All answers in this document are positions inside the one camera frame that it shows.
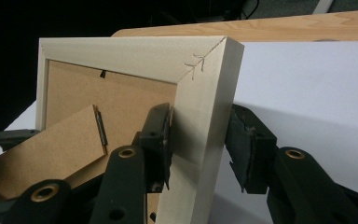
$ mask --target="white surface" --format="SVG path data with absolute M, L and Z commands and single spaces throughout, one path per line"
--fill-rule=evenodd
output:
M 278 137 L 279 147 L 308 151 L 339 184 L 358 191 L 358 42 L 243 43 L 235 103 Z M 241 194 L 225 151 L 213 204 L 232 222 L 271 223 L 266 196 Z

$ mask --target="wooden board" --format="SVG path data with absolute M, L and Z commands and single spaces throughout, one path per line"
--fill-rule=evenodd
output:
M 172 187 L 159 197 L 157 223 L 206 223 L 242 54 L 243 45 L 225 36 L 41 39 L 37 125 L 97 101 L 111 151 L 140 131 L 153 102 L 172 102 Z M 121 75 L 102 79 L 101 69 Z M 102 172 L 105 163 L 97 163 L 68 181 Z
M 358 40 L 358 11 L 120 30 L 114 36 L 228 35 L 240 42 Z
M 42 180 L 65 179 L 105 154 L 89 105 L 0 155 L 0 196 L 18 197 Z

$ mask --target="picture frame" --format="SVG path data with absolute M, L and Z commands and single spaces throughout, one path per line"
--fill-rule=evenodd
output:
M 50 61 L 175 84 L 171 189 L 156 223 L 207 223 L 243 49 L 227 36 L 41 38 L 36 129 L 46 128 Z

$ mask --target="light wood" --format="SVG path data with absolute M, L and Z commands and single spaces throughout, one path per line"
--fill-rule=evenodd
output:
M 104 155 L 94 106 L 89 105 L 0 155 L 0 195 L 19 197 L 33 184 L 65 179 Z
M 53 79 L 58 75 L 57 71 L 54 72 L 52 69 L 59 66 L 53 61 L 89 67 L 83 67 L 74 73 L 60 74 L 63 77 L 72 74 L 73 85 L 82 86 L 82 83 L 89 83 L 82 89 L 85 93 L 76 92 L 85 94 L 91 101 L 100 99 L 98 96 L 93 98 L 94 100 L 91 99 L 93 96 L 89 95 L 99 94 L 91 90 L 98 90 L 101 85 L 107 85 L 112 80 L 98 78 L 98 71 L 88 71 L 85 72 L 88 75 L 82 76 L 84 69 L 104 69 L 121 74 L 117 76 L 136 77 L 140 79 L 137 81 L 138 84 L 152 79 L 175 85 L 171 135 L 172 187 L 171 190 L 164 190 L 159 197 L 157 223 L 206 223 L 224 145 L 228 115 L 240 71 L 243 45 L 225 36 L 41 39 L 39 53 L 36 115 L 38 128 L 48 125 L 51 117 L 49 111 L 65 111 L 65 107 L 69 105 L 76 107 L 77 104 L 83 104 L 83 97 L 72 100 L 76 95 L 69 91 L 61 96 L 60 106 L 53 105 L 50 108 L 50 84 L 57 83 Z M 72 65 L 67 64 L 63 70 L 68 71 L 70 66 Z M 52 79 L 49 77 L 50 72 L 55 74 Z M 75 90 L 77 87 L 65 85 L 59 89 L 64 88 Z M 115 96 L 114 90 L 115 88 L 111 90 L 111 94 L 107 92 L 105 95 Z M 128 92 L 137 97 L 137 101 L 132 102 L 134 105 L 140 104 L 138 107 L 143 111 L 150 108 L 141 105 L 143 100 L 138 97 L 139 93 L 147 93 Z M 110 106 L 104 105 L 104 102 L 98 106 L 105 106 L 105 112 L 102 111 L 105 115 L 109 112 L 115 113 L 116 110 L 125 111 L 120 102 L 124 104 L 124 101 L 116 104 L 112 101 Z M 126 119 L 131 115 L 131 110 L 127 108 L 127 113 L 121 112 L 117 118 Z M 112 125 L 110 122 L 104 123 L 106 130 Z M 130 130 L 135 134 L 135 131 L 139 131 L 133 129 L 127 129 L 126 125 L 114 126 L 115 134 L 107 134 L 108 151 L 112 149 L 110 145 L 116 144 L 111 144 L 112 138 L 109 136 L 114 135 L 118 141 L 125 138 L 126 142 L 128 136 L 122 136 L 122 132 Z M 106 160 L 100 161 L 98 165 L 98 162 L 91 165 L 97 167 L 94 167 L 95 170 L 91 168 L 93 171 L 89 172 L 91 166 L 88 166 L 83 169 L 86 173 L 78 175 L 76 180 L 73 176 L 69 180 L 78 181 L 78 178 L 83 178 L 85 174 L 91 177 L 103 172 Z
M 358 11 L 127 29 L 113 36 L 228 35 L 240 42 L 358 40 Z

